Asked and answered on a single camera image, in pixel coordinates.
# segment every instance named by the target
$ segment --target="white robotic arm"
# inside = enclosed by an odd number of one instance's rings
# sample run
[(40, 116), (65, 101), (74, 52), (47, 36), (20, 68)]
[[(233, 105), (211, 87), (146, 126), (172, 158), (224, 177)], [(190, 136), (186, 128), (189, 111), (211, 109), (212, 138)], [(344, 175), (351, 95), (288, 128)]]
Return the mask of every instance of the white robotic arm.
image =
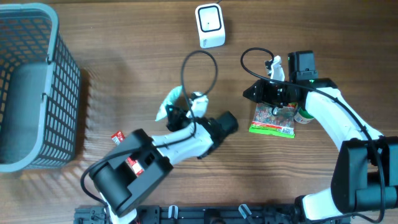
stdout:
[[(195, 124), (190, 122), (187, 125), (185, 123), (187, 120), (191, 121), (191, 113), (182, 114), (184, 112), (179, 108), (168, 108), (173, 110), (168, 113), (172, 113), (175, 118), (172, 127), (181, 129), (151, 138), (143, 130), (134, 131), (108, 155), (131, 151), (132, 148), (136, 148), (136, 152), (110, 159), (104, 167), (90, 172), (102, 199), (111, 208), (109, 216), (113, 224), (131, 223), (137, 216), (135, 208), (167, 176), (173, 165), (190, 157), (206, 157), (229, 134), (237, 130), (238, 122), (230, 112), (224, 113), (218, 119), (204, 118), (207, 104), (207, 96), (191, 101)], [(128, 166), (127, 157), (136, 160), (144, 169), (139, 177)]]
[[(333, 97), (337, 97), (344, 103), (360, 120), (362, 125), (367, 127), (372, 139), (377, 140), (382, 134), (370, 127), (359, 115), (345, 102), (340, 91), (336, 88), (318, 88)], [(337, 149), (340, 151), (343, 141), (353, 138), (367, 140), (352, 117), (338, 104), (331, 99), (315, 92), (309, 92), (305, 101), (305, 109), (310, 113), (329, 134)], [(330, 217), (337, 217), (342, 213), (336, 208), (331, 195), (331, 188), (322, 190), (316, 194), (310, 194), (303, 198), (305, 216), (309, 220), (323, 220)]]

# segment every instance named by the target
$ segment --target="robotic arm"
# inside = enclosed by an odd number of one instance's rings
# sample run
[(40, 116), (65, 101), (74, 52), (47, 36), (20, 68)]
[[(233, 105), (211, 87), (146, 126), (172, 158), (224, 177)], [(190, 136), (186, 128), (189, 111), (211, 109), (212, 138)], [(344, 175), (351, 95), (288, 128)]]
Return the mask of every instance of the robotic arm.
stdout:
[[(190, 157), (206, 157), (238, 129), (238, 122), (230, 112), (218, 119), (204, 118), (207, 104), (207, 96), (191, 100), (196, 122), (196, 131), (192, 137), (190, 135), (194, 132), (195, 124), (189, 119), (191, 113), (175, 106), (167, 106), (167, 127), (173, 133), (150, 138), (142, 129), (133, 131), (107, 156), (128, 153), (109, 159), (91, 170), (90, 178), (111, 208), (109, 213), (113, 224), (130, 223), (135, 219), (135, 208), (169, 174), (173, 165)], [(128, 157), (144, 169), (139, 177), (126, 161)]]
[[(268, 70), (271, 78), (283, 75), (283, 72), (282, 75), (275, 74), (277, 70), (274, 68), (268, 67)], [(384, 170), (382, 175), (385, 177), (385, 208), (397, 208), (398, 137), (384, 137), (378, 130), (370, 127), (345, 102), (337, 86), (330, 79), (318, 78), (311, 51), (289, 54), (289, 79), (289, 83), (293, 85), (282, 84), (284, 75), (283, 78), (277, 79), (281, 82), (276, 83), (266, 78), (260, 79), (248, 88), (243, 96), (256, 103), (266, 103), (275, 107), (297, 102), (302, 109), (319, 121), (340, 152), (331, 187), (316, 194), (296, 198), (298, 212), (293, 214), (293, 220), (297, 223), (312, 223), (356, 212), (382, 209), (379, 174), (368, 173), (368, 161), (377, 165), (374, 153), (368, 144), (369, 139), (354, 118), (336, 101), (345, 105), (362, 126), (366, 127), (381, 158), (382, 167), (379, 169)], [(334, 100), (317, 91), (311, 91), (311, 88), (330, 95)]]

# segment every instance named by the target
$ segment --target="gray plastic basket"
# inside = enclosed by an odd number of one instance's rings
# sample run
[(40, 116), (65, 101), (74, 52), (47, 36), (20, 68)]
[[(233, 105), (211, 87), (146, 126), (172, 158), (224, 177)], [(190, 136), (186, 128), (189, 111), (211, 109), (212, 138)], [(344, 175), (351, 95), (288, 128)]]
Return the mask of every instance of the gray plastic basket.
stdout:
[(0, 5), (0, 172), (75, 155), (80, 70), (45, 4)]

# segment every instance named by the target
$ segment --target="basket handle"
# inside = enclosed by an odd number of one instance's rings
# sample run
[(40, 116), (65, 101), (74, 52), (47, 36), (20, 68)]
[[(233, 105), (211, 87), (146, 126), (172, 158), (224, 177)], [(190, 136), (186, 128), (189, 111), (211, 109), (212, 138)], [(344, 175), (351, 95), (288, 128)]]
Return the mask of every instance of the basket handle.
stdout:
[(57, 36), (59, 32), (59, 19), (55, 10), (42, 3), (28, 3), (28, 4), (3, 4), (0, 5), (0, 11), (31, 11), (38, 10), (46, 13), (51, 19), (52, 28), (50, 35), (49, 48), (47, 50), (47, 63), (50, 64), (54, 60), (54, 52), (57, 44)]

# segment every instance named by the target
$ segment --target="light blue cloth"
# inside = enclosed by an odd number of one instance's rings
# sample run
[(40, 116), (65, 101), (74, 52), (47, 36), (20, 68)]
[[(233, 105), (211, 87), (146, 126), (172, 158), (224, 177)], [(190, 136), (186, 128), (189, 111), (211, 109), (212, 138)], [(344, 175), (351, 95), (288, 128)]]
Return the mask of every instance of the light blue cloth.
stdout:
[(160, 121), (163, 118), (167, 117), (166, 106), (174, 105), (176, 100), (180, 97), (181, 91), (182, 91), (182, 86), (177, 86), (174, 89), (172, 89), (172, 91), (170, 91), (170, 93), (164, 99), (163, 103), (160, 105), (155, 121)]

